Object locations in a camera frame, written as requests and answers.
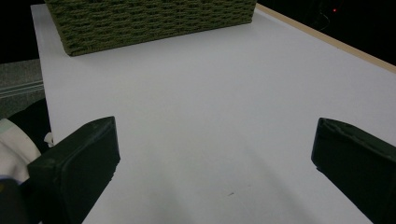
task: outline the white tabletop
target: white tabletop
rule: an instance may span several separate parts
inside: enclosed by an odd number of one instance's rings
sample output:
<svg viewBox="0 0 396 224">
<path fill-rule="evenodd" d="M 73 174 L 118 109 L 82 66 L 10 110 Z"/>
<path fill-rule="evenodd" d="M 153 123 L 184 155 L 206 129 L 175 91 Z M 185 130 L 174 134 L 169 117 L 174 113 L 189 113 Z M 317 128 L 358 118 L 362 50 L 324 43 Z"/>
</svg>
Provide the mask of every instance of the white tabletop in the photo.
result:
<svg viewBox="0 0 396 224">
<path fill-rule="evenodd" d="M 253 23 L 69 57 L 33 6 L 55 141 L 115 116 L 84 223 L 371 223 L 310 160 L 318 118 L 396 145 L 396 75 L 259 10 Z"/>
</svg>

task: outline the gray carpet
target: gray carpet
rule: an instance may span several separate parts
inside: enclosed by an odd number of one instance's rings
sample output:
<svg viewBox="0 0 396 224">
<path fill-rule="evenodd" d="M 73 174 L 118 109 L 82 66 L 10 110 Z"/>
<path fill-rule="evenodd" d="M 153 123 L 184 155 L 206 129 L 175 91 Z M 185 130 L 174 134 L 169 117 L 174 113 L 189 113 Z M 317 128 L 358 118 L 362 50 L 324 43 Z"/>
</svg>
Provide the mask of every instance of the gray carpet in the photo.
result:
<svg viewBox="0 0 396 224">
<path fill-rule="evenodd" d="M 0 119 L 45 98 L 40 61 L 0 64 Z"/>
</svg>

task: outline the dark background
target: dark background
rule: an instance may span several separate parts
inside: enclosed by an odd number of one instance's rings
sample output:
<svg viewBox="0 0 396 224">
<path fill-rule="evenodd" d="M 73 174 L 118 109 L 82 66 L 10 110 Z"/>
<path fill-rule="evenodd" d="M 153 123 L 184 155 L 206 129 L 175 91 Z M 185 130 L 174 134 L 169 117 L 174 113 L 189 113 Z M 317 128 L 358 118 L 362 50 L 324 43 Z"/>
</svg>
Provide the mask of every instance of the dark background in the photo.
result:
<svg viewBox="0 0 396 224">
<path fill-rule="evenodd" d="M 394 13 L 396 0 L 258 0 L 258 2 L 354 48 L 396 65 L 396 13 Z M 38 58 L 30 5 L 42 3 L 44 0 L 12 0 L 1 4 L 0 63 Z"/>
</svg>

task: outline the woven texture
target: woven texture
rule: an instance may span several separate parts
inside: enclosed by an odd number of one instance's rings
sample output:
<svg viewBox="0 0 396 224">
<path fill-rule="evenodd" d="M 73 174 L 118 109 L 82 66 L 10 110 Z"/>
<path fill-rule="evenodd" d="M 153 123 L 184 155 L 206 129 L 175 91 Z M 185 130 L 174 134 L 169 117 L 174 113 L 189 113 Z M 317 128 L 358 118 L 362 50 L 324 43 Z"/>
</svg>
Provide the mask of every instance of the woven texture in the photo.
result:
<svg viewBox="0 0 396 224">
<path fill-rule="evenodd" d="M 249 23 L 256 0 L 45 0 L 76 56 Z"/>
</svg>

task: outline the wooden trim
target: wooden trim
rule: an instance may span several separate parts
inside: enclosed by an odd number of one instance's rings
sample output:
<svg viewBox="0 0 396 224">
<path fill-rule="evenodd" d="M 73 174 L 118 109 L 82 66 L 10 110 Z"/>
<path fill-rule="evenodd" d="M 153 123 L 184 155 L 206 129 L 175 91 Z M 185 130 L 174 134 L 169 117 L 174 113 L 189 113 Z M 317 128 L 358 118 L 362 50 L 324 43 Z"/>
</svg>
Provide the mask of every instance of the wooden trim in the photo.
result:
<svg viewBox="0 0 396 224">
<path fill-rule="evenodd" d="M 270 15 L 270 16 L 278 19 L 278 20 L 280 20 L 280 21 L 283 21 L 283 22 L 285 22 L 285 23 L 287 23 L 287 24 L 289 24 L 289 25 L 291 25 L 291 26 L 293 26 L 293 27 L 295 27 L 295 28 L 297 28 L 297 29 L 309 34 L 309 35 L 312 35 L 312 36 L 314 36 L 314 37 L 316 37 L 316 38 L 318 38 L 318 39 L 320 39 L 320 40 L 322 40 L 322 41 L 324 41 L 324 42 L 326 42 L 328 44 L 331 44 L 331 45 L 335 46 L 338 49 L 341 49 L 341 50 L 343 50 L 345 52 L 348 52 L 348 53 L 350 53 L 352 55 L 355 55 L 356 57 L 359 57 L 359 58 L 361 58 L 361 59 L 363 59 L 363 60 L 365 60 L 365 61 L 367 61 L 369 63 L 373 63 L 373 64 L 375 64 L 377 66 L 380 66 L 380 67 L 382 67 L 384 69 L 387 69 L 390 72 L 396 74 L 396 66 L 391 64 L 391 63 L 384 62 L 384 61 L 382 61 L 382 60 L 380 60 L 380 59 L 378 59 L 378 58 L 376 58 L 376 57 L 374 57 L 374 56 L 372 56 L 372 55 L 370 55 L 370 54 L 368 54 L 366 52 L 363 52 L 363 51 L 361 51 L 359 49 L 355 49 L 355 48 L 349 46 L 348 44 L 345 44 L 345 43 L 343 43 L 343 42 L 341 42 L 341 41 L 339 41 L 337 39 L 334 39 L 334 38 L 332 38 L 332 37 L 330 37 L 328 35 L 325 35 L 325 34 L 319 32 L 317 30 L 314 30 L 311 27 L 306 26 L 306 25 L 304 25 L 304 24 L 302 24 L 300 22 L 297 22 L 297 21 L 295 21 L 295 20 L 293 20 L 293 19 L 291 19 L 289 17 L 286 17 L 286 16 L 284 16 L 284 15 L 278 13 L 278 12 L 275 12 L 272 9 L 268 8 L 268 7 L 264 7 L 264 6 L 260 5 L 260 4 L 257 4 L 256 8 L 258 10 L 260 10 L 260 11 L 262 11 L 262 12 L 264 12 L 264 13 L 266 13 L 266 14 L 268 14 L 268 15 Z"/>
</svg>

